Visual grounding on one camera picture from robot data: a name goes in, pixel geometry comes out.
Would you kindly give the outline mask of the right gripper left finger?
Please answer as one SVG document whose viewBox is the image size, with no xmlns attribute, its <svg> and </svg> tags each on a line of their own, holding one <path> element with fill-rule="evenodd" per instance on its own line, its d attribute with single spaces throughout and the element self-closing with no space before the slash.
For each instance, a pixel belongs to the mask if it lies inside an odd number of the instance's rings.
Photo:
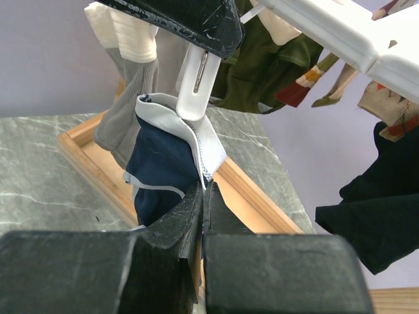
<svg viewBox="0 0 419 314">
<path fill-rule="evenodd" d="M 1 238 L 2 313 L 191 313 L 203 193 L 194 185 L 147 228 L 13 231 Z"/>
</svg>

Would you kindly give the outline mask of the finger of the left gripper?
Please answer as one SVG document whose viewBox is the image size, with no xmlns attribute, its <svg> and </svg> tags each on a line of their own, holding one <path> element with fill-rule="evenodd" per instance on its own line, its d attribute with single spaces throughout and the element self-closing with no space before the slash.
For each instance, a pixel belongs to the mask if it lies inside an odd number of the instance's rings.
<svg viewBox="0 0 419 314">
<path fill-rule="evenodd" d="M 234 1 L 94 1 L 90 26 L 104 48 L 117 48 L 125 60 L 156 59 L 159 29 L 222 59 L 244 36 Z"/>
</svg>

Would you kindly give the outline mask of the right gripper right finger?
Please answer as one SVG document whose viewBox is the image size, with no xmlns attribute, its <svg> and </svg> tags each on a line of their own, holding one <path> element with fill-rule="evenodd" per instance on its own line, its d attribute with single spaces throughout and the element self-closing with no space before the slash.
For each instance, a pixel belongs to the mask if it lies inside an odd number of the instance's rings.
<svg viewBox="0 0 419 314">
<path fill-rule="evenodd" d="M 373 313 L 355 251 L 339 236 L 256 234 L 217 183 L 204 197 L 208 313 Z"/>
</svg>

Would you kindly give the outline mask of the navy blue white-trimmed underwear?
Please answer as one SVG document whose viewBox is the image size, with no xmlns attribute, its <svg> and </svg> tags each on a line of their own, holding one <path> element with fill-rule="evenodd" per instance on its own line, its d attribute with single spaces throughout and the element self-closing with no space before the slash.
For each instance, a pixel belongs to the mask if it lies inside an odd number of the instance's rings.
<svg viewBox="0 0 419 314">
<path fill-rule="evenodd" d="M 177 98 L 163 93 L 137 97 L 139 131 L 123 179 L 133 186 L 139 226 L 156 222 L 178 205 L 196 183 L 206 188 L 227 159 L 208 117 L 187 121 Z"/>
</svg>

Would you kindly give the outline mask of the white plastic clip hanger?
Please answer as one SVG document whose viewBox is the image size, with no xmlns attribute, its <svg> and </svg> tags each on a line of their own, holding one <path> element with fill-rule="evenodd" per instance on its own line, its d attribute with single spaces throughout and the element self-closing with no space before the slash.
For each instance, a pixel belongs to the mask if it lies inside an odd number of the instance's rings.
<svg viewBox="0 0 419 314">
<path fill-rule="evenodd" d="M 387 22 L 416 8 L 414 1 L 392 1 L 376 12 L 351 1 L 251 1 L 243 42 L 226 61 L 189 46 L 177 114 L 200 120 L 210 100 L 255 114 L 298 105 L 337 60 L 369 71 L 391 40 Z"/>
</svg>

